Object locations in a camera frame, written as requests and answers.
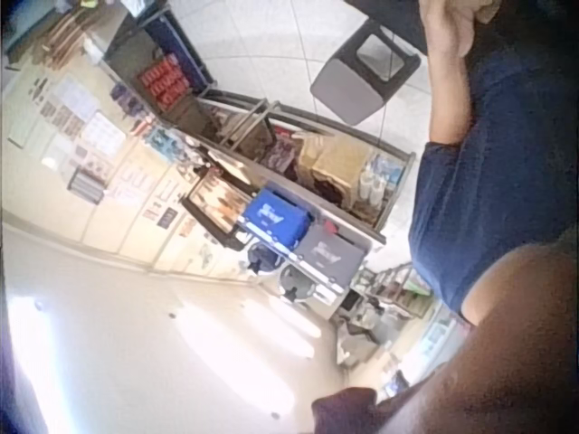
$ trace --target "tile floor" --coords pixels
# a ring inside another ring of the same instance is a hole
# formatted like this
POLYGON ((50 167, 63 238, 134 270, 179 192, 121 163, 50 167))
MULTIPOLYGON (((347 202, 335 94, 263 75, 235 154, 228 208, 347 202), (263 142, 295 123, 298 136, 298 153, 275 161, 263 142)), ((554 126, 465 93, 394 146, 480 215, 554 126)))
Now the tile floor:
MULTIPOLYGON (((339 120, 309 92, 334 51, 366 17, 342 0, 169 0, 218 86, 339 120)), ((392 35, 403 49, 412 46, 392 35)), ((426 58, 388 104, 356 128, 417 160, 384 228, 387 245, 368 257, 386 269, 410 259, 408 230, 419 158, 428 137, 430 85, 426 58)))

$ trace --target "fluorescent light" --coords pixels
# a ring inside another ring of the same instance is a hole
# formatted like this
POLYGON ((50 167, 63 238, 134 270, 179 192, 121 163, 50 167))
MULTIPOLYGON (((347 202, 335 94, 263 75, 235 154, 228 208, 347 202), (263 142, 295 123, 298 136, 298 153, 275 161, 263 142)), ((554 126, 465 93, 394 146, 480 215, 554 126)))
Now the fluorescent light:
POLYGON ((75 432, 62 395, 52 349, 50 324, 30 297, 17 297, 8 307, 16 361, 33 386, 48 432, 75 432))
POLYGON ((316 325, 300 315, 293 307, 286 305, 279 298, 270 296, 270 306, 276 314, 291 323, 293 326, 299 328, 304 333, 316 338, 322 336, 322 332, 316 325))
POLYGON ((196 354, 245 401, 268 413, 291 411, 294 396, 290 388, 203 310, 185 307, 176 323, 196 354))
POLYGON ((297 356, 309 359, 314 356, 314 347, 273 315, 269 309, 253 300, 247 300, 243 303, 243 307, 252 325, 272 342, 297 356))

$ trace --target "blue shirt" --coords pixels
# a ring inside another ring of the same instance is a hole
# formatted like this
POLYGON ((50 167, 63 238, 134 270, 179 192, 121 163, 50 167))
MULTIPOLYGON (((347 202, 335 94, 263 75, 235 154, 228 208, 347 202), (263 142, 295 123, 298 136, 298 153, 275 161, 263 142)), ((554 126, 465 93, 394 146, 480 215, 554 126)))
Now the blue shirt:
POLYGON ((496 52, 470 76, 474 124, 464 142, 426 146, 413 265, 455 312, 497 259, 576 224, 576 78, 542 55, 496 52))

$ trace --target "product box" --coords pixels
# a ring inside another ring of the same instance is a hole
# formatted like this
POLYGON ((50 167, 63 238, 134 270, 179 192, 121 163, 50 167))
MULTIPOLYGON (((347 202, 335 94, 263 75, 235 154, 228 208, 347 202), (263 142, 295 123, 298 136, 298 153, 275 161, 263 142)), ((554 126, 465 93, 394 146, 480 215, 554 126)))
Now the product box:
POLYGON ((365 256, 362 249, 321 225, 309 228, 295 253, 342 288, 349 287, 365 256))
POLYGON ((255 235, 262 239, 271 237, 289 250, 304 236, 310 222, 306 210, 266 189, 250 202, 243 217, 247 229, 255 235))

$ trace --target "display case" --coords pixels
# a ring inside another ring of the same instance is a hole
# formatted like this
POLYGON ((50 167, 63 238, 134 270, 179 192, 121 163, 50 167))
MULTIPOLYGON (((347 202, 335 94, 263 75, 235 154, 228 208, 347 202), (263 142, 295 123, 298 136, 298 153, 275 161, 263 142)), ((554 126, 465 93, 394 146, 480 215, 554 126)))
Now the display case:
POLYGON ((238 218, 251 200, 243 187, 218 167, 205 169, 191 192, 181 200, 184 208, 224 247, 243 250, 249 238, 238 218))
POLYGON ((258 188, 267 185, 308 209, 315 219, 330 219, 347 238, 365 239, 362 243, 367 249, 385 244, 380 232, 415 154, 277 101, 214 90, 198 100, 218 126, 221 140, 190 137, 196 145, 206 148, 223 165, 234 167, 245 182, 258 188), (311 137, 319 143, 311 143, 311 137), (308 155, 316 152, 308 161, 308 155), (397 178, 383 188, 377 206, 371 206, 367 199, 361 200, 360 176, 377 165, 378 159, 392 164, 397 178))

